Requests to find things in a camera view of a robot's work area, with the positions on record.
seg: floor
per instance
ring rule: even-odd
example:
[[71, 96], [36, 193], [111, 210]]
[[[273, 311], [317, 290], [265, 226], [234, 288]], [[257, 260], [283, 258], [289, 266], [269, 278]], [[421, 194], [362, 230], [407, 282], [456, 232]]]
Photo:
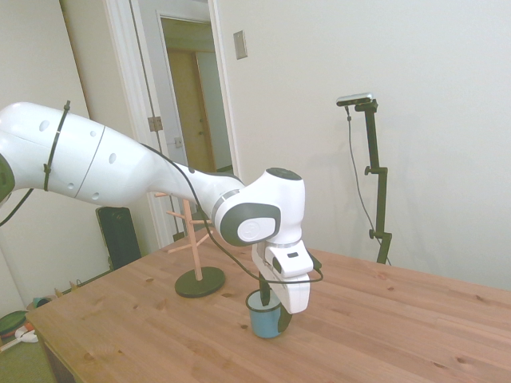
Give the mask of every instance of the floor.
[[[2, 339], [3, 343], [13, 340]], [[0, 353], [1, 383], [53, 383], [39, 343], [18, 343]]]

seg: doorway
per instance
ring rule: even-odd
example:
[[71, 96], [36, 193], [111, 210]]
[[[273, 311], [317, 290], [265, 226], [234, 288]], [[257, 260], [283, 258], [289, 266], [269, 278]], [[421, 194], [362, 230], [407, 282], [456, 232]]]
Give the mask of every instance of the doorway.
[[161, 25], [181, 131], [165, 133], [167, 145], [183, 145], [192, 168], [232, 172], [211, 24], [161, 18]]

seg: wooden mug tree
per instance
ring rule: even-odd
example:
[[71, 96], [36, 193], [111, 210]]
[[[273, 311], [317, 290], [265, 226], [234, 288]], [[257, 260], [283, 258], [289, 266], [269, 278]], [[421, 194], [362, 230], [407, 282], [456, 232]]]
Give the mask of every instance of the wooden mug tree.
[[[164, 193], [156, 193], [156, 197], [167, 196]], [[224, 272], [216, 267], [201, 267], [199, 259], [199, 245], [208, 238], [208, 234], [197, 241], [195, 236], [194, 225], [204, 224], [203, 220], [194, 220], [192, 217], [192, 209], [190, 202], [183, 199], [184, 215], [175, 213], [174, 211], [167, 211], [167, 214], [181, 218], [184, 221], [186, 230], [188, 232], [189, 243], [181, 247], [176, 247], [167, 251], [168, 254], [176, 251], [182, 251], [192, 248], [194, 268], [181, 275], [175, 284], [176, 292], [185, 298], [199, 298], [210, 295], [220, 289], [225, 283]]]

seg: black speaker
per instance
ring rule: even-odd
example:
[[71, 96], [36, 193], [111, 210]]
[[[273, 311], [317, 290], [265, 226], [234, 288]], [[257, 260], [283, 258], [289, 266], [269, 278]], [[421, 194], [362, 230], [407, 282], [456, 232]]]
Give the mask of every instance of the black speaker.
[[131, 214], [127, 207], [99, 207], [97, 220], [109, 250], [110, 268], [117, 270], [141, 257]]

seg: blue cup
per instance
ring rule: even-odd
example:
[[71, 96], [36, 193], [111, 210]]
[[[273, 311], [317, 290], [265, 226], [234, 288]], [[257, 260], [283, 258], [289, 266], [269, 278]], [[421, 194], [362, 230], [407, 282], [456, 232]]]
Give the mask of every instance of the blue cup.
[[273, 290], [270, 290], [270, 302], [263, 306], [260, 290], [252, 291], [245, 301], [250, 311], [252, 331], [260, 338], [274, 338], [279, 332], [280, 308], [282, 303]]

